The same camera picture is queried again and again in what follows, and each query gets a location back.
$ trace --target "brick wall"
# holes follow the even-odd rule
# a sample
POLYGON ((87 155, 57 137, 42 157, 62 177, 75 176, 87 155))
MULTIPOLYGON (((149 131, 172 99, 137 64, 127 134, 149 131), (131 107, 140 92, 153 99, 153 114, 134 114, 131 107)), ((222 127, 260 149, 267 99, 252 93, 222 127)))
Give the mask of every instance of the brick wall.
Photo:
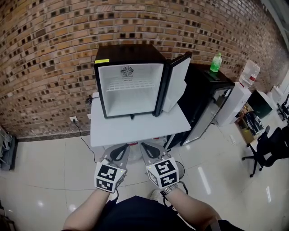
POLYGON ((255 87, 268 91, 288 53, 270 14, 255 0, 1 0, 0 123, 18 137, 89 130, 85 104, 97 91, 99 46, 154 44, 167 58, 193 52, 239 77, 258 63, 255 87))

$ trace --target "white table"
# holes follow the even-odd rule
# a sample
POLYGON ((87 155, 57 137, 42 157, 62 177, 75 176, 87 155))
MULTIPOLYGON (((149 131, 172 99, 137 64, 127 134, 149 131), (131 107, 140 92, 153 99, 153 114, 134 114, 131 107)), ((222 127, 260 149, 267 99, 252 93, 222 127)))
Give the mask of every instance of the white table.
MULTIPOLYGON (((98 92, 93 94, 93 97, 98 96, 98 92)), ((135 115, 131 120, 129 116, 105 119, 100 98, 92 101, 90 123, 90 145, 92 147, 131 143, 172 135, 168 146, 176 133, 190 129, 191 126, 178 104, 169 113, 163 111, 158 117, 154 117, 152 114, 143 114, 135 115)))

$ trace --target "office chair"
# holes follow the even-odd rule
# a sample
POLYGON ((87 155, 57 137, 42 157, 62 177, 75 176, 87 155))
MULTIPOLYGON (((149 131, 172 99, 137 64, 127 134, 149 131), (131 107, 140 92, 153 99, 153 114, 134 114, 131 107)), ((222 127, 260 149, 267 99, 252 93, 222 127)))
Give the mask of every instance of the office chair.
POLYGON ((257 163, 260 164, 262 171, 263 166, 270 167, 278 159, 289 158, 289 127, 276 128, 274 133, 268 138, 270 127, 267 126, 265 132, 258 138, 257 151, 247 144, 247 147, 250 147, 254 156, 243 157, 245 159, 254 159, 254 171, 250 177, 253 177, 256 171, 257 163), (266 160, 264 155, 271 153, 272 155, 266 160))

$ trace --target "green bottle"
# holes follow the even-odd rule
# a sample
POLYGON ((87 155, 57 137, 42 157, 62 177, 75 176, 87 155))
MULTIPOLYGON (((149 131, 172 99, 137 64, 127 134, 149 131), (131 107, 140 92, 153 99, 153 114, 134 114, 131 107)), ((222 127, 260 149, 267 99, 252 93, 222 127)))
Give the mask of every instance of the green bottle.
POLYGON ((220 69, 221 63, 222 63, 222 58, 221 58, 221 53, 219 53, 218 55, 215 55, 215 57, 213 58, 213 62, 210 67, 210 70, 213 72, 218 72, 220 69))

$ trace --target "wristwatch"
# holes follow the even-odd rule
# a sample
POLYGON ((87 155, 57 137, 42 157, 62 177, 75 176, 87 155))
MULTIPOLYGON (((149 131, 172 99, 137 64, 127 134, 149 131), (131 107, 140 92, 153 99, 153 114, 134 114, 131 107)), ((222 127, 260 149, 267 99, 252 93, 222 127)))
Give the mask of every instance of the wristwatch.
POLYGON ((161 195, 165 196, 168 195, 171 191, 177 188, 177 184, 173 184, 165 188, 163 191, 161 191, 161 195))

